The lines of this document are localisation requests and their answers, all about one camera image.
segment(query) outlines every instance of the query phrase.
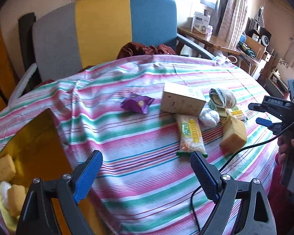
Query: purple wrapper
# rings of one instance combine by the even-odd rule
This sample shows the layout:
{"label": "purple wrapper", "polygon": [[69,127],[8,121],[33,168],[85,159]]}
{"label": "purple wrapper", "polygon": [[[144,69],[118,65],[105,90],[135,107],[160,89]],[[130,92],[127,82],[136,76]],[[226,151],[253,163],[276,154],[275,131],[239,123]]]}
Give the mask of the purple wrapper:
{"label": "purple wrapper", "polygon": [[120,107],[125,110],[147,114],[149,105],[152,104],[153,101],[154,98],[132,93],[121,103]]}

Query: screw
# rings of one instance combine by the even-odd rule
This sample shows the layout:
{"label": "screw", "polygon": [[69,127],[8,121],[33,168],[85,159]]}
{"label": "screw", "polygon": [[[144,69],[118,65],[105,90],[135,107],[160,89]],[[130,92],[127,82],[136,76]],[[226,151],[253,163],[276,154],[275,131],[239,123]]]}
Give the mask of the screw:
{"label": "screw", "polygon": [[65,173],[62,178],[65,179],[65,180],[69,180],[71,178],[71,174],[70,173]]}
{"label": "screw", "polygon": [[222,175],[222,178],[223,178],[224,180],[230,180],[230,179],[231,179],[231,176],[228,175],[228,174],[223,174],[223,175]]}
{"label": "screw", "polygon": [[254,182],[255,184],[260,184],[260,180],[259,180],[259,179],[253,179],[253,182]]}
{"label": "screw", "polygon": [[40,182],[40,178],[34,178],[33,179],[33,183],[39,183]]}

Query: hand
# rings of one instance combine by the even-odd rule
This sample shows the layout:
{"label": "hand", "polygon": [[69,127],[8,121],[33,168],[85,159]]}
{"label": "hand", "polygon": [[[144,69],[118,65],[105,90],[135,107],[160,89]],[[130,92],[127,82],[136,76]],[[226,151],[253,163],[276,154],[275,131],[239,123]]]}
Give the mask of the hand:
{"label": "hand", "polygon": [[[291,140],[291,145],[294,147],[294,139]],[[278,146],[279,146],[279,164],[283,164],[285,161],[286,154],[288,152],[288,146],[286,143],[283,143],[282,135],[278,138]]]}

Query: plastic package with green edge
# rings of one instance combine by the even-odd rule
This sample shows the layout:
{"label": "plastic package with green edge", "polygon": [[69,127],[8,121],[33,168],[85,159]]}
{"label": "plastic package with green edge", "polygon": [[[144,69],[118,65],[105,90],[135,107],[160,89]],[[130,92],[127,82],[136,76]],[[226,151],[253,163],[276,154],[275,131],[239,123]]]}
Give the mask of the plastic package with green edge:
{"label": "plastic package with green edge", "polygon": [[176,123],[181,135],[180,150],[176,154],[182,156],[181,153],[185,153],[187,156],[186,153],[199,151],[207,157],[197,117],[176,114]]}

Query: yellow sponge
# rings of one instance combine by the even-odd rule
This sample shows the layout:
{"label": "yellow sponge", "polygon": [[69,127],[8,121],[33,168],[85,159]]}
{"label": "yellow sponge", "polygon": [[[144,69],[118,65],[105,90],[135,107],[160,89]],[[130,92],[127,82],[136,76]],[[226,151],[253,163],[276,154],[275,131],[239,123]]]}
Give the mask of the yellow sponge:
{"label": "yellow sponge", "polygon": [[26,192],[22,185],[12,185],[8,190],[8,207],[11,217],[18,217],[25,201]]}
{"label": "yellow sponge", "polygon": [[9,182],[16,174],[16,169],[11,155],[0,158],[0,180]]}
{"label": "yellow sponge", "polygon": [[223,124],[223,138],[220,147],[230,153],[240,150],[247,142],[245,125],[242,121],[229,116]]}

